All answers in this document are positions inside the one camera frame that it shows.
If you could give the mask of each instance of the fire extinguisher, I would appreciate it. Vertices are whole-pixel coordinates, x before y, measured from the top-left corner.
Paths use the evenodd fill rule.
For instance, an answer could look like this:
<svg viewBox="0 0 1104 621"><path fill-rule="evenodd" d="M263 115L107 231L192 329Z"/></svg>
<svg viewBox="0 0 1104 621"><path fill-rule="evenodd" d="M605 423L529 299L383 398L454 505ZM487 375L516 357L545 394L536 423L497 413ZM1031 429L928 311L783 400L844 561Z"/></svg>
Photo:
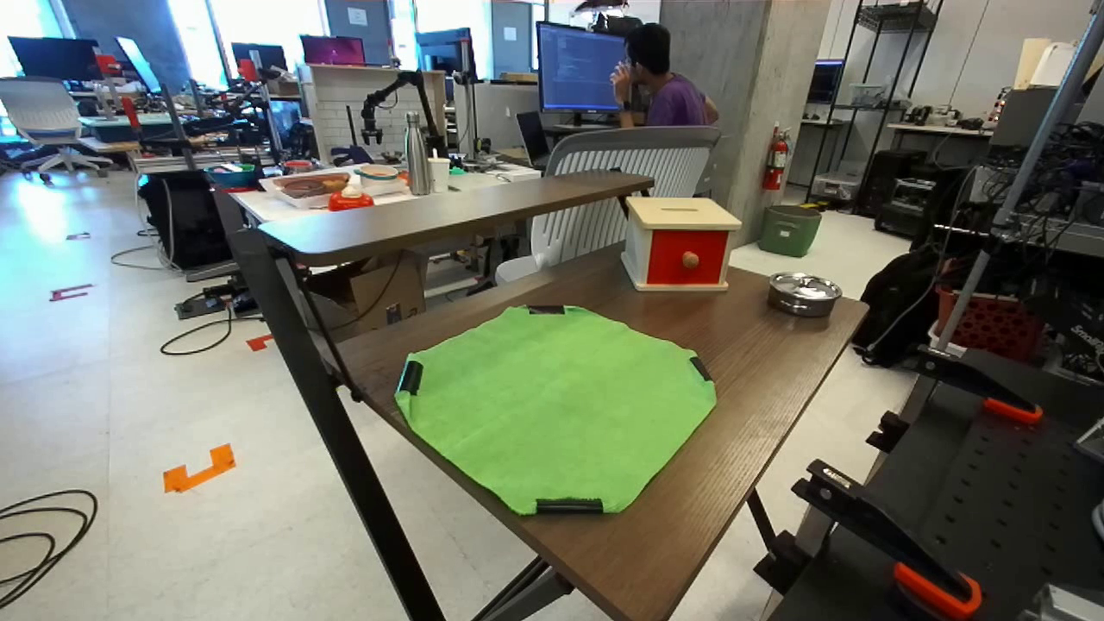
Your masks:
<svg viewBox="0 0 1104 621"><path fill-rule="evenodd" d="M762 183L759 183L762 193L783 188L786 165L791 165L791 135L774 129L765 165L762 165Z"/></svg>

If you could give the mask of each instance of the floor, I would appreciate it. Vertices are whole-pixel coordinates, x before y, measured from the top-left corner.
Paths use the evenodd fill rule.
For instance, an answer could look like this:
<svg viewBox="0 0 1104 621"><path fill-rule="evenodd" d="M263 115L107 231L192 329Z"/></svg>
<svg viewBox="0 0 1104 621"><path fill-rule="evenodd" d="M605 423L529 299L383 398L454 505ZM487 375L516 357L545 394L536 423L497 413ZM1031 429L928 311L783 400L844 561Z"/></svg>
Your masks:
<svg viewBox="0 0 1104 621"><path fill-rule="evenodd" d="M188 357L158 346L195 322L172 302L201 287L165 270L145 231L135 177L107 180L0 177L0 508L47 493L92 490L100 522L32 593L14 621L188 621L188 616L403 616L383 564L310 429L310 418L257 322ZM869 222L825 215L808 257L739 248L754 273L802 270L860 296L869 273L903 242ZM206 346L211 329L184 346ZM779 528L802 508L791 482L811 460L851 476L873 461L862 445L883 410L903 403L915 375L865 369L840 355L825 390L762 476ZM436 474L367 407L360 436L393 490L397 514L448 616L475 613L530 553ZM202 469L232 443L239 466L188 493L165 493L172 466ZM14 530L72 530L72 518L0 522ZM34 564L40 541L0 548L0 579ZM753 571L762 541L739 514L691 585L677 616L759 616L770 585ZM537 616L605 616L571 593Z"/></svg>

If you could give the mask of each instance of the green felt pad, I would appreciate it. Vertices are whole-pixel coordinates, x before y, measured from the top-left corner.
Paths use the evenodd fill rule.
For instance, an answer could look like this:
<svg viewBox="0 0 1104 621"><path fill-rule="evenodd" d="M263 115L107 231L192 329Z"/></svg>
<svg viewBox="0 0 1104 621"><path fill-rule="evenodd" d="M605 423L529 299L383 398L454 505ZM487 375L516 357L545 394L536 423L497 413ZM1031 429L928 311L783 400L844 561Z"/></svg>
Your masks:
<svg viewBox="0 0 1104 621"><path fill-rule="evenodd" d="M719 403L693 353L584 308L510 308L421 362L397 390L409 429L510 509L601 499L625 509Z"/></svg>

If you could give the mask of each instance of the small wooden box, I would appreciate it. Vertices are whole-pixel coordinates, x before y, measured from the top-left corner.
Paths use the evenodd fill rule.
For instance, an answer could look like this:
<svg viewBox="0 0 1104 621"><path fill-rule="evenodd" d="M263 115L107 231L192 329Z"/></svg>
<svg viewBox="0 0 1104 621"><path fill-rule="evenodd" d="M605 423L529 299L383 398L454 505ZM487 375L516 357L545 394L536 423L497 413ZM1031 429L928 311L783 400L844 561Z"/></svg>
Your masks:
<svg viewBox="0 0 1104 621"><path fill-rule="evenodd" d="M739 216L702 195L632 195L625 270L639 290L725 290Z"/></svg>

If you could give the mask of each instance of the round container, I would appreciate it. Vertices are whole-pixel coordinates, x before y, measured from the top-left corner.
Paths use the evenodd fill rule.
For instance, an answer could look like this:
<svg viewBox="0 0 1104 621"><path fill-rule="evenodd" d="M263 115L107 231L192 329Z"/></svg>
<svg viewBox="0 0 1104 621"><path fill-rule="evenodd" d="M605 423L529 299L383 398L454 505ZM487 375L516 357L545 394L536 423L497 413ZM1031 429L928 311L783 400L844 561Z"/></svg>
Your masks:
<svg viewBox="0 0 1104 621"><path fill-rule="evenodd" d="M829 318L839 299L839 287L811 273L770 277L770 308L792 318Z"/></svg>

